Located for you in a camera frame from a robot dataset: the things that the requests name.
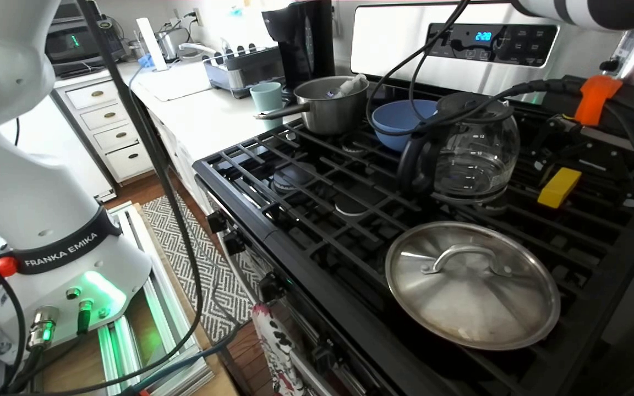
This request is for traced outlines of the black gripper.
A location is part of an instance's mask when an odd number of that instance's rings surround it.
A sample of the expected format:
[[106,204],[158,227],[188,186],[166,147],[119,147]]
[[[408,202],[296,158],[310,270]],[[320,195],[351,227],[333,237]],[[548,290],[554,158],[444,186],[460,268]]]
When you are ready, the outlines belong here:
[[559,168],[581,173],[571,195],[586,192],[610,198],[634,198],[634,151],[628,140],[581,128],[571,117],[548,114],[536,124],[534,133],[537,194]]

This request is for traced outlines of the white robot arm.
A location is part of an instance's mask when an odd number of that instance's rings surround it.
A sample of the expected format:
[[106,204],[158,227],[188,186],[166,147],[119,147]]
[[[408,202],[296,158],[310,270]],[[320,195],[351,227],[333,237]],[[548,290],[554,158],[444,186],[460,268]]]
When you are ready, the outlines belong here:
[[[0,126],[36,109],[55,74],[45,41],[59,0],[0,0]],[[12,298],[0,303],[0,335],[13,366],[30,349],[43,312],[45,333],[67,344],[119,319],[151,275],[151,257],[121,235],[105,206],[73,173],[32,157],[0,134],[0,237],[12,266],[2,270]]]

